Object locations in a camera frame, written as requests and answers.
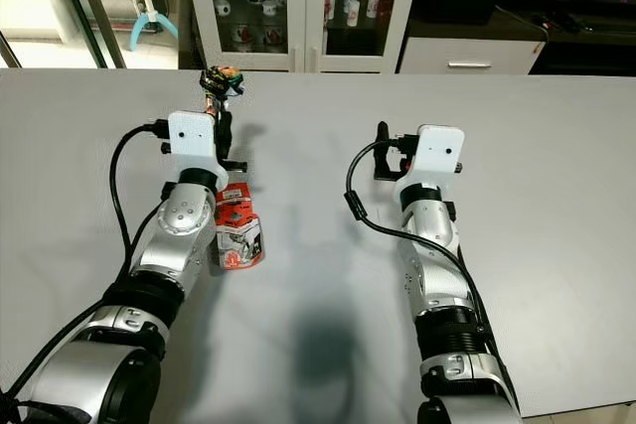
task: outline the wall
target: wall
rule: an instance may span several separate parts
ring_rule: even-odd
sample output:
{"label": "wall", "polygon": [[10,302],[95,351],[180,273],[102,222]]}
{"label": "wall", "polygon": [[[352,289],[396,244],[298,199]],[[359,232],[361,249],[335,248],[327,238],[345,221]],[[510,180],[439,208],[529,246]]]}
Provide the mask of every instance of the wall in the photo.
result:
{"label": "wall", "polygon": [[0,0],[0,30],[9,39],[58,39],[58,22],[47,0]]}

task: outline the cabinet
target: cabinet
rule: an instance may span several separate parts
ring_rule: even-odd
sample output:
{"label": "cabinet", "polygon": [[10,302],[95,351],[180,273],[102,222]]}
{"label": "cabinet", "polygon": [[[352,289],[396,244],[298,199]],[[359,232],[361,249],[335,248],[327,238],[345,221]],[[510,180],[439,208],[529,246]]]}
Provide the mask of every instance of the cabinet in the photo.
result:
{"label": "cabinet", "polygon": [[394,72],[411,0],[193,0],[208,65]]}
{"label": "cabinet", "polygon": [[406,41],[400,73],[528,74],[543,42],[476,39]]}

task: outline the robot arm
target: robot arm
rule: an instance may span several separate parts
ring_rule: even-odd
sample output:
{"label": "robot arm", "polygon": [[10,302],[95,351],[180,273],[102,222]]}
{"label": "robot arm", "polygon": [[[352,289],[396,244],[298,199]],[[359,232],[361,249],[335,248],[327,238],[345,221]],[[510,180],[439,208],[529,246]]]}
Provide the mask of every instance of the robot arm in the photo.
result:
{"label": "robot arm", "polygon": [[[168,125],[179,181],[156,214],[148,246],[35,384],[32,400],[61,406],[79,422],[148,422],[170,326],[215,237],[215,194],[228,173],[215,154],[214,119],[178,111]],[[36,410],[26,422],[49,421]]]}
{"label": "robot arm", "polygon": [[[429,399],[419,408],[417,422],[521,423],[483,302],[463,264],[454,205],[447,200],[449,185],[461,171],[458,159],[463,140],[457,128],[430,125],[420,126],[417,135],[389,139],[388,126],[380,123],[373,147],[374,176],[397,181],[394,199],[401,207],[402,231],[366,219],[350,189],[352,169],[345,197],[357,219],[401,237],[398,251],[405,266],[404,289],[422,359],[421,389]],[[389,167],[389,147],[397,147],[404,155],[399,171]]]}

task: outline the floor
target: floor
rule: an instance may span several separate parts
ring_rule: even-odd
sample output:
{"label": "floor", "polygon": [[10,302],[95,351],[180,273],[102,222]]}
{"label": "floor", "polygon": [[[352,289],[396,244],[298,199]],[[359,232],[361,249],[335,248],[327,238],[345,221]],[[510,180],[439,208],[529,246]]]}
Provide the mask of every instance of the floor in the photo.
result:
{"label": "floor", "polygon": [[[134,52],[130,51],[128,32],[115,32],[115,38],[126,67],[129,69],[175,70],[177,68],[177,40],[168,31],[158,34],[142,33]],[[96,68],[81,35],[68,44],[52,41],[10,40],[9,45],[23,68]]]}
{"label": "floor", "polygon": [[524,419],[524,424],[636,424],[636,404],[565,412],[554,416]]}

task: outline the white table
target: white table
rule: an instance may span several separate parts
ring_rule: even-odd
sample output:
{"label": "white table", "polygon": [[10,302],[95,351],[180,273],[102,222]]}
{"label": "white table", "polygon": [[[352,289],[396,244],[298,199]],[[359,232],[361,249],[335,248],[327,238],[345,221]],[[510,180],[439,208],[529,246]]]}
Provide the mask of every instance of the white table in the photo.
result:
{"label": "white table", "polygon": [[[419,355],[396,241],[355,223],[349,162],[376,132],[464,129],[454,199],[525,416],[636,399],[636,81],[248,73],[265,260],[204,274],[172,329],[153,424],[413,422]],[[0,382],[96,299],[122,246],[107,165],[132,126],[201,106],[195,71],[0,73]],[[356,187],[397,226],[391,185]],[[154,138],[121,163],[135,229],[171,177]]]}

